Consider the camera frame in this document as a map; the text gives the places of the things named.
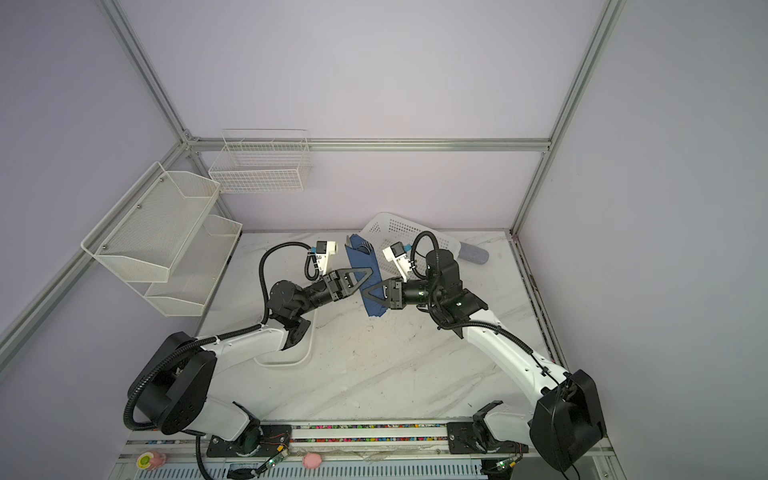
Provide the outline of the white perforated plastic basket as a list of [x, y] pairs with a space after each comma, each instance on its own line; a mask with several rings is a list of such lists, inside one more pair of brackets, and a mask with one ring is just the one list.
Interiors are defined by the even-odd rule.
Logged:
[[455, 237], [388, 212], [375, 215], [358, 235], [382, 250], [396, 242], [413, 244], [422, 231], [431, 231], [442, 249], [451, 251], [454, 256], [459, 254], [461, 243]]

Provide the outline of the white rectangular plastic tray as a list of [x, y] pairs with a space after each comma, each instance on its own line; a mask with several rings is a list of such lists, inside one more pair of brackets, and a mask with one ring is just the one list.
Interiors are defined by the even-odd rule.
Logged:
[[306, 364], [312, 356], [315, 326], [310, 326], [301, 341], [288, 350], [269, 352], [257, 356], [253, 361], [264, 368], [293, 368]]

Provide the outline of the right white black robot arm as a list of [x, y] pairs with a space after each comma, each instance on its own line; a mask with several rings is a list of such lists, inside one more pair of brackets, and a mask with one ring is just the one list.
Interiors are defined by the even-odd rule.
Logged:
[[364, 290], [364, 297], [389, 310], [417, 306], [437, 328], [455, 333], [488, 356], [528, 401], [526, 412], [494, 400], [474, 413], [469, 437], [474, 449], [496, 453], [508, 445], [527, 445], [561, 474], [606, 435], [594, 380], [570, 372], [512, 334], [479, 296], [465, 288], [453, 254], [436, 249], [419, 273], [415, 253], [397, 242], [383, 251], [398, 274]]

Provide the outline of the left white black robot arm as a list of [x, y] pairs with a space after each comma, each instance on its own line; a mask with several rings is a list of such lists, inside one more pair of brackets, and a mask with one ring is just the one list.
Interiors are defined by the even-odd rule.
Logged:
[[239, 456], [276, 446], [242, 403], [209, 392], [212, 380], [240, 363], [297, 346], [312, 326], [305, 314], [354, 295], [373, 273], [370, 267], [345, 268], [307, 287], [288, 280], [275, 283], [264, 318], [277, 321], [279, 328], [257, 324], [205, 338], [182, 332], [168, 336], [128, 390], [124, 426], [131, 431], [208, 436], [228, 443]]

